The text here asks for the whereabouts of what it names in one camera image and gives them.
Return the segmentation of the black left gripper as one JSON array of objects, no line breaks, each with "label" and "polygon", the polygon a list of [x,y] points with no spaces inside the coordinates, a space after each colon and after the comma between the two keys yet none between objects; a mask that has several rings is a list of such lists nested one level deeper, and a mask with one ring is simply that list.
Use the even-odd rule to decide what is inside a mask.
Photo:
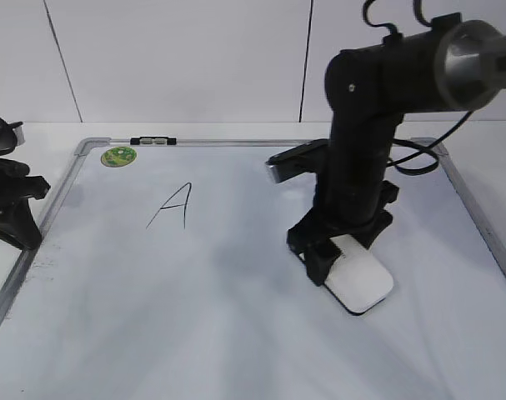
[{"label": "black left gripper", "polygon": [[0,158],[0,240],[19,250],[40,246],[43,236],[28,199],[44,199],[51,189],[43,176],[29,173],[27,164]]}]

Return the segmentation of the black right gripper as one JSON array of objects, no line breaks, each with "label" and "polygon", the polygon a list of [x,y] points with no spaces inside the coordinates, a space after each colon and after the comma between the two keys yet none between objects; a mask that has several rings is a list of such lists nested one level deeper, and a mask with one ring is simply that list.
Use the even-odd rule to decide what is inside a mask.
[{"label": "black right gripper", "polygon": [[350,222],[312,207],[304,217],[288,230],[287,244],[295,254],[303,253],[308,278],[317,287],[322,286],[334,263],[342,256],[341,249],[331,240],[351,235],[365,249],[370,249],[377,237],[393,222],[393,215],[385,209],[398,198],[399,187],[383,181],[378,205],[372,217],[364,222]]}]

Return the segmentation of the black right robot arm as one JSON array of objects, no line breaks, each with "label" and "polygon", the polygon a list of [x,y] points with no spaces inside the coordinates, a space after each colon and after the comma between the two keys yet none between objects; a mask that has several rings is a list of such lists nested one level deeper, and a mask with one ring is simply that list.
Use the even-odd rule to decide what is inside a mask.
[{"label": "black right robot arm", "polygon": [[348,234],[369,247],[392,222],[398,188],[385,180],[397,127],[408,113],[472,113],[506,89],[506,35],[459,14],[436,17],[410,37],[346,49],[329,63],[324,88],[333,118],[328,140],[297,148],[300,173],[317,181],[313,206],[288,232],[311,281],[325,283]]}]

